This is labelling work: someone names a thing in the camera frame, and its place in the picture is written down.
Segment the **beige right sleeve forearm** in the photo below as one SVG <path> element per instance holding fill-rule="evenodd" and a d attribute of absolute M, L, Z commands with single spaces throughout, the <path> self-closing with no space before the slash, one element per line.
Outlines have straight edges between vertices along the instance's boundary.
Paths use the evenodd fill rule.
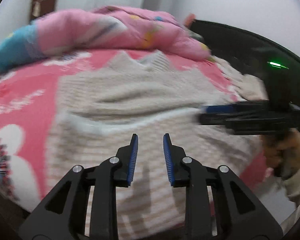
<path fill-rule="evenodd" d="M 300 169 L 292 177 L 284 180 L 283 184 L 288 199 L 296 204 L 296 210 L 281 224 L 285 235 L 300 218 Z"/>

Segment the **person's right hand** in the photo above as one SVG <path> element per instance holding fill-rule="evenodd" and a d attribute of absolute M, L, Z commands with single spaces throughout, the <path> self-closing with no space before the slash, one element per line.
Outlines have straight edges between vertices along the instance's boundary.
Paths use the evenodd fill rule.
<path fill-rule="evenodd" d="M 260 136 L 266 165 L 274 170 L 276 177 L 288 179 L 300 170 L 300 132 L 292 128 L 284 139 L 275 135 Z"/>

